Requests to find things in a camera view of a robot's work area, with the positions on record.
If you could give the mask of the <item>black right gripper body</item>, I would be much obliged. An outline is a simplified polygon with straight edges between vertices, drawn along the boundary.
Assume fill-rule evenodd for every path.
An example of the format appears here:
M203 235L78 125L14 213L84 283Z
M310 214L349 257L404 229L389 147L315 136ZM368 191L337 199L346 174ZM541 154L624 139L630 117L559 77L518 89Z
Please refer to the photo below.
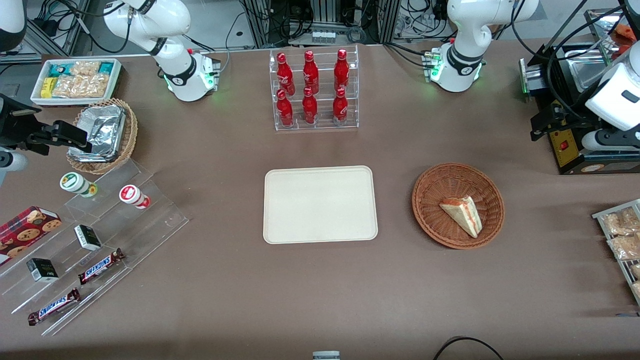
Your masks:
M7 96L1 96L0 145L9 150L48 154L54 146L52 135L45 130L36 114L40 108L25 105Z

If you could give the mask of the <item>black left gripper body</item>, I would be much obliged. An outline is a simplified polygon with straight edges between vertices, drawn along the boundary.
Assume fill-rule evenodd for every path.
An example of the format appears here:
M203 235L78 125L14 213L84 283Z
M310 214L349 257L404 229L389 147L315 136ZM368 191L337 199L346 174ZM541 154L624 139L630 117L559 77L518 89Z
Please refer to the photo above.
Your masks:
M549 137L557 136L560 132L571 129L579 129L579 132L585 132L585 129L598 129L599 119L597 117L578 118L576 116L560 116L553 118L550 124Z

